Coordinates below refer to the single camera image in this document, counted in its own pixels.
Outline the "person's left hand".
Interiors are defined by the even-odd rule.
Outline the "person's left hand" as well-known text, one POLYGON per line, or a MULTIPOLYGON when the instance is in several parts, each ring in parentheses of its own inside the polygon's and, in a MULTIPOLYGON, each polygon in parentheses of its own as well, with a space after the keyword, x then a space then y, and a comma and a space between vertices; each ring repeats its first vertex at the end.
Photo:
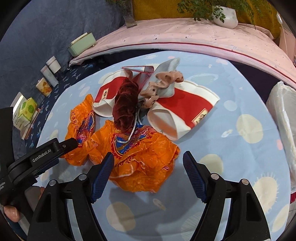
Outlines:
MULTIPOLYGON (((25 191, 25 197, 28 201, 29 207, 34 211, 38 201, 43 194, 45 188, 39 186, 32 186, 25 191)), ((4 214, 12 222, 18 222, 21 219, 21 213, 17 210, 16 207, 8 205, 3 207, 4 214)))

